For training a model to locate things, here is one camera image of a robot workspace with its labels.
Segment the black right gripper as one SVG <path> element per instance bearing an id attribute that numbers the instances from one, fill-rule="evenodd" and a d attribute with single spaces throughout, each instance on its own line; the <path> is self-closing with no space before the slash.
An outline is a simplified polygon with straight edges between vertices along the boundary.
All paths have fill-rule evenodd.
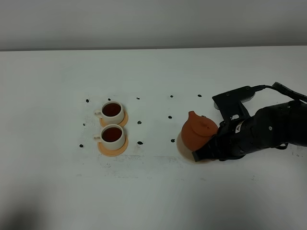
<path id="1" fill-rule="evenodd" d="M 245 155 L 268 149 L 283 149 L 280 128 L 270 118 L 251 117 L 231 129 L 223 129 L 200 149 L 193 151 L 195 162 L 238 160 Z"/>

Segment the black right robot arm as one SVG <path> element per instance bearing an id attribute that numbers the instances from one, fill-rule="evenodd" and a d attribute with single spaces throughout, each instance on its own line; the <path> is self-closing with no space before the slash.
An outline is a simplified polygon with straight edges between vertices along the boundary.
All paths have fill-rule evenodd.
<path id="1" fill-rule="evenodd" d="M 238 160 L 264 149 L 284 150 L 288 144 L 307 145 L 307 105 L 299 100 L 267 106 L 254 116 L 224 123 L 192 155 L 195 161 Z"/>

